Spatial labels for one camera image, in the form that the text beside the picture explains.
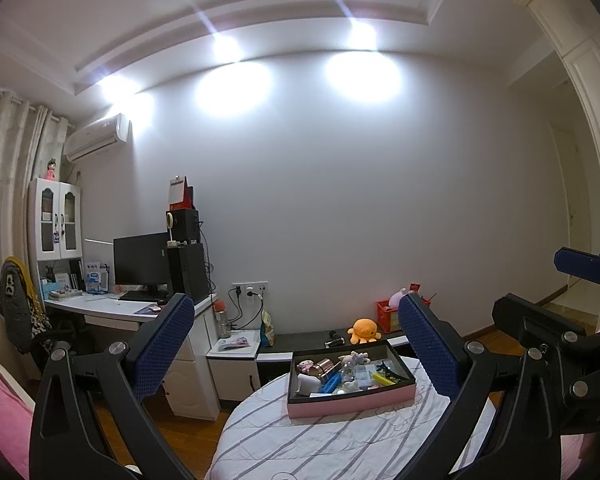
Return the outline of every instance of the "keyboard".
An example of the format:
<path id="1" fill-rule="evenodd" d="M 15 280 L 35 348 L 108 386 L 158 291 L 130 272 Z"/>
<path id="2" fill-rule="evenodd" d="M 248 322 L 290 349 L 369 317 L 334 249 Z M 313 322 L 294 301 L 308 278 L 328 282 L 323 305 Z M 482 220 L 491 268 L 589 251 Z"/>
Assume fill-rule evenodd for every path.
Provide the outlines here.
<path id="1" fill-rule="evenodd" d="M 122 296 L 120 300 L 123 301 L 148 301 L 155 303 L 158 300 L 163 300 L 168 295 L 167 291 L 161 291 L 159 294 L 150 294 L 146 290 L 128 290 Z"/>

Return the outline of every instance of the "blue mesh pad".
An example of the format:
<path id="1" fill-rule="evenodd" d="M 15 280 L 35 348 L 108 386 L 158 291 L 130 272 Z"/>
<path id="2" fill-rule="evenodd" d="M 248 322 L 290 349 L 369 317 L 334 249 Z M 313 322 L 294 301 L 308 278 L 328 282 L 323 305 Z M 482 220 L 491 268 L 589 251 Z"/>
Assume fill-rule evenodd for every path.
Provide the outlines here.
<path id="1" fill-rule="evenodd" d="M 560 272 L 600 284 L 600 256 L 563 247 L 555 253 L 554 265 Z"/>
<path id="2" fill-rule="evenodd" d="M 400 300 L 398 322 L 436 391 L 454 400 L 464 380 L 461 365 L 415 304 L 411 294 Z"/>
<path id="3" fill-rule="evenodd" d="M 136 358 L 132 372 L 132 390 L 138 401 L 156 393 L 191 330 L 194 318 L 195 305 L 188 296 L 183 296 Z"/>

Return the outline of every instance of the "speaker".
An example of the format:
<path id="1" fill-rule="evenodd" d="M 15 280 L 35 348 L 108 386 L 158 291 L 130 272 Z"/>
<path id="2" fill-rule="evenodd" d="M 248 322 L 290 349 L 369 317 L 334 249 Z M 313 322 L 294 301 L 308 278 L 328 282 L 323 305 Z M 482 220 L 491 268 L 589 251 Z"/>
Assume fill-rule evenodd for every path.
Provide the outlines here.
<path id="1" fill-rule="evenodd" d="M 197 209 L 174 209 L 167 211 L 173 217 L 171 236 L 179 242 L 200 243 L 200 216 Z"/>
<path id="2" fill-rule="evenodd" d="M 169 295 L 181 292 L 194 303 L 209 295 L 209 281 L 206 276 L 205 251 L 202 244 L 187 244 L 167 248 L 170 282 Z"/>

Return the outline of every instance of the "air conditioner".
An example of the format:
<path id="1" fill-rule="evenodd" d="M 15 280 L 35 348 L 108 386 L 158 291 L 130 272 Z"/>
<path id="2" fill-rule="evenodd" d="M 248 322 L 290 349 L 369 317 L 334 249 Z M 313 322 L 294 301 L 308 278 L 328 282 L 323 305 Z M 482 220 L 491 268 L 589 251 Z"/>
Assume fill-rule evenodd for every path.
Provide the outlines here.
<path id="1" fill-rule="evenodd" d="M 105 117 L 77 130 L 64 144 L 64 154 L 69 162 L 76 162 L 84 156 L 126 142 L 130 122 L 125 114 Z"/>

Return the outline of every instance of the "beige curtain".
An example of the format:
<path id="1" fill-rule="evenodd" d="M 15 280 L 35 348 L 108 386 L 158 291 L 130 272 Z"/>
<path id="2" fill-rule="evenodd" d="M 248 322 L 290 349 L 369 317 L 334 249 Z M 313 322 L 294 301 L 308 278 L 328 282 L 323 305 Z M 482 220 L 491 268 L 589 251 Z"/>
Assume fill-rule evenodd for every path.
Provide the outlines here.
<path id="1" fill-rule="evenodd" d="M 58 161 L 68 121 L 29 102 L 19 102 L 10 92 L 0 91 L 0 268 L 7 256 L 27 258 L 27 187 L 33 177 L 41 176 L 51 157 Z M 0 362 L 23 378 L 18 354 L 8 342 L 0 316 Z"/>

